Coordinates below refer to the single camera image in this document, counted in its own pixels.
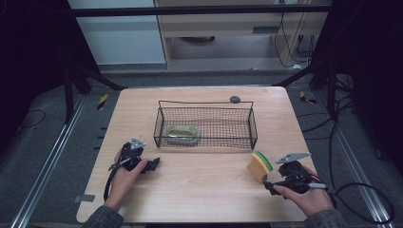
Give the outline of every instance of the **gray sleeve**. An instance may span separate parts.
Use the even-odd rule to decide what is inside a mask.
[[[335,228],[348,227],[340,213],[334,210],[327,210],[316,213],[304,221],[305,227],[310,228]]]
[[[82,227],[120,228],[124,218],[106,206],[99,207]]]

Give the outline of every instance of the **black wire basket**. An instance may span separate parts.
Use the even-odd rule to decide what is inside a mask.
[[[227,146],[255,148],[253,102],[184,103],[159,101],[157,147]]]

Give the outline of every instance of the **hand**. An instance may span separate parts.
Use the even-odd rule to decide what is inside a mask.
[[[303,167],[309,174],[317,175],[308,167]],[[323,189],[310,188],[306,193],[300,194],[280,185],[275,185],[274,188],[285,198],[293,201],[307,217],[321,211],[335,209],[332,200]]]
[[[120,156],[121,150],[119,150],[118,154],[115,156],[115,162],[118,161]],[[125,196],[130,192],[132,185],[146,165],[147,160],[142,160],[130,172],[123,167],[119,167],[112,183],[110,184],[109,197],[106,199],[104,206],[107,206],[116,212],[119,211],[125,200]]]

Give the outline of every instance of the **small round object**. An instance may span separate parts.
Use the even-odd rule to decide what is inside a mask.
[[[229,101],[230,101],[232,104],[238,104],[238,103],[240,102],[240,97],[239,97],[239,96],[232,96],[232,97],[229,99]]]

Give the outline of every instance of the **sponge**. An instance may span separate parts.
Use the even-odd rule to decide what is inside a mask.
[[[267,174],[273,171],[273,167],[266,157],[259,151],[252,154],[252,160],[248,164],[248,169],[259,183],[267,180]]]

